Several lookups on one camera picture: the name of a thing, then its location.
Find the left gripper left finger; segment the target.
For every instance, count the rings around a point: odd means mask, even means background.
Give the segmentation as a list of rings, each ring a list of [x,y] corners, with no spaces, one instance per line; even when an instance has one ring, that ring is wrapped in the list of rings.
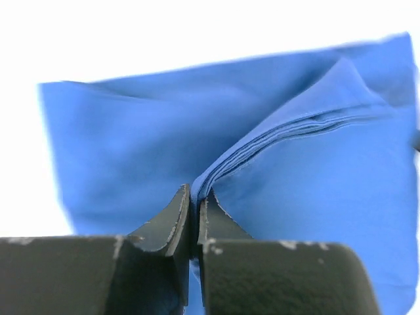
[[[1,239],[2,314],[182,314],[190,189],[122,236]]]

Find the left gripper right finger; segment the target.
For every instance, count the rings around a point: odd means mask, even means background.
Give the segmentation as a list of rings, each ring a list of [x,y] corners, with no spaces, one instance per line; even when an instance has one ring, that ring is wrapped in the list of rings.
[[[207,314],[380,313],[352,249],[339,243],[256,240],[214,194],[199,208],[198,247]]]

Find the blue surgical wrap cloth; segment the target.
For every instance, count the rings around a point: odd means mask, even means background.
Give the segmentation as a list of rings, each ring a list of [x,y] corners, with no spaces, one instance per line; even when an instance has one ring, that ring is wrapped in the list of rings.
[[[183,184],[254,238],[340,242],[383,314],[412,308],[416,65],[407,33],[91,83],[40,85],[78,234],[127,234]]]

